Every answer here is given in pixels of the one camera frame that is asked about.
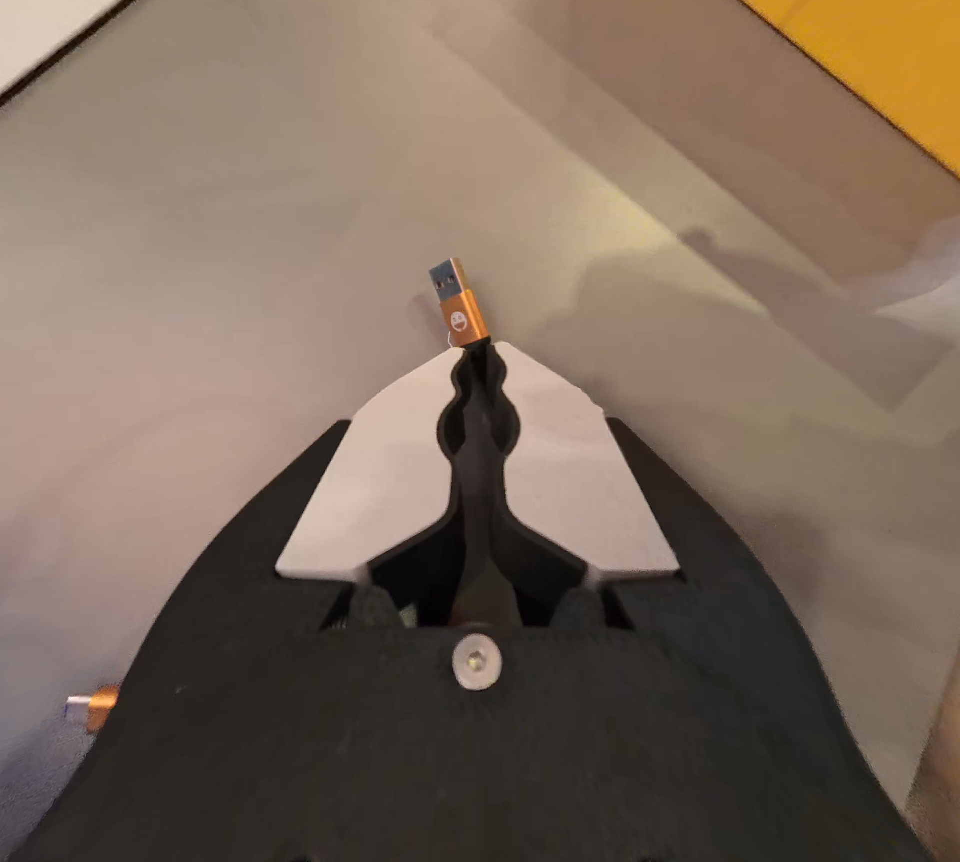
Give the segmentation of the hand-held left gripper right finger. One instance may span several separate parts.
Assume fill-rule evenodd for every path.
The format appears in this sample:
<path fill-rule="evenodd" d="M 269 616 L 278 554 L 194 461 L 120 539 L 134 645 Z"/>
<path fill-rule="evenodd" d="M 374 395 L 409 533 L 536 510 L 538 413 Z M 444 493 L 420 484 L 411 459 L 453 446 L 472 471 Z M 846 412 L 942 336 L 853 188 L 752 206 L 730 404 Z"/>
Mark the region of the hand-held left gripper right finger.
<path fill-rule="evenodd" d="M 604 410 L 506 343 L 488 350 L 490 555 L 525 624 L 568 592 L 675 576 L 680 562 Z"/>

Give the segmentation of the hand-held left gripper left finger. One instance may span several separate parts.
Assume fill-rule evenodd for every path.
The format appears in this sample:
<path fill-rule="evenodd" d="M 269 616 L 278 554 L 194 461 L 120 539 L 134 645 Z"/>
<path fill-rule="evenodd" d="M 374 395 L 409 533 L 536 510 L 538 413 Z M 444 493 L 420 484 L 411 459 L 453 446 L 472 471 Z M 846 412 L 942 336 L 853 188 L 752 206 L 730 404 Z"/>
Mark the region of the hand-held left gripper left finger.
<path fill-rule="evenodd" d="M 422 626 L 450 621 L 467 562 L 462 443 L 444 424 L 462 396 L 462 350 L 445 350 L 363 405 L 320 477 L 276 573 L 388 592 Z"/>

